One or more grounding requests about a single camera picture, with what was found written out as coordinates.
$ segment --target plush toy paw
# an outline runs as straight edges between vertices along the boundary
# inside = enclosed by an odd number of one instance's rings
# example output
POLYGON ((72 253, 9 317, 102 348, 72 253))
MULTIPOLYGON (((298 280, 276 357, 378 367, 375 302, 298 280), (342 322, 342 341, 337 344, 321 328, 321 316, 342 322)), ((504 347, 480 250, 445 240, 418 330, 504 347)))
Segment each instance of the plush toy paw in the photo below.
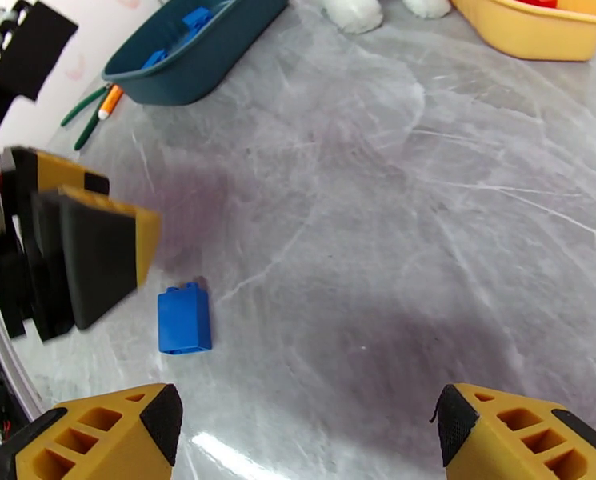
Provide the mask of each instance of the plush toy paw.
POLYGON ((373 30, 384 19, 378 0, 324 0, 331 21, 349 34, 373 30))
POLYGON ((404 0, 404 3, 420 18, 440 18, 451 10, 449 0, 404 0))

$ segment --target marker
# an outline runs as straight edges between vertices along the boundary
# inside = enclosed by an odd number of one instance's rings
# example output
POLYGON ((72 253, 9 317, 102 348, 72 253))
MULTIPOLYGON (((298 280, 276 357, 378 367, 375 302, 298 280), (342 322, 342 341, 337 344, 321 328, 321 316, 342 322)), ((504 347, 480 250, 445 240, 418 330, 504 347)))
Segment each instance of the marker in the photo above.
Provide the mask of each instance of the marker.
POLYGON ((109 95, 106 97, 98 111, 98 118, 100 120, 107 120, 109 118, 123 94, 124 92, 122 91, 122 88, 118 85, 113 85, 111 92, 109 92, 109 95))

